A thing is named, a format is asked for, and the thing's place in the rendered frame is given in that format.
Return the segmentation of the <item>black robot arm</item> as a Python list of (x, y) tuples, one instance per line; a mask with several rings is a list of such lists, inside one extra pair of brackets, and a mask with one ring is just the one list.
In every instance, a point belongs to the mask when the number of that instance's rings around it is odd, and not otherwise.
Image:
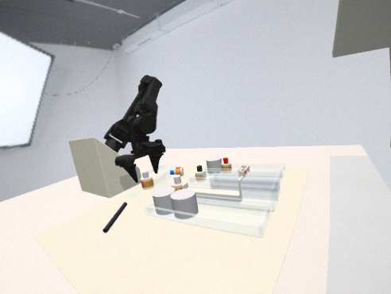
[[(130, 136), (139, 134), (150, 134), (156, 129), (157, 122), (157, 96), (162, 83), (156, 77), (144, 75), (138, 85), (138, 94), (131, 103), (129, 109), (122, 120), (117, 121), (111, 126), (103, 138), (106, 139), (105, 145), (118, 153), (119, 149), (124, 149), (129, 142)], [(136, 117), (139, 115), (138, 117)], [(110, 135), (116, 137), (111, 137)], [(137, 154), (148, 154), (154, 156), (160, 154), (163, 149), (161, 139), (155, 141), (137, 141)]]

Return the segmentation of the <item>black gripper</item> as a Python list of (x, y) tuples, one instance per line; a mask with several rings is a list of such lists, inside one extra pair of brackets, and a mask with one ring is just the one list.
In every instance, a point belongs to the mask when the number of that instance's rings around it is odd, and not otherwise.
[[(131, 155), (122, 155), (120, 157), (116, 157), (115, 159), (115, 164), (120, 165), (120, 167), (123, 167), (134, 179), (134, 181), (137, 183), (137, 173), (136, 173), (136, 164), (134, 164), (136, 159), (146, 157), (148, 154), (142, 153), (142, 154), (137, 154), (137, 141), (147, 141), (147, 139), (150, 139), (147, 134), (139, 134), (139, 135), (134, 135), (130, 136), (129, 142), (131, 142)], [(163, 149), (160, 149), (160, 154), (155, 154), (154, 156), (149, 156), (149, 159), (151, 161), (151, 164), (153, 166), (153, 170), (155, 174), (157, 174), (158, 170), (158, 165), (159, 165), (159, 160), (160, 158), (164, 155), (165, 153), (165, 147), (163, 146)], [(132, 155), (133, 154), (133, 155)]]

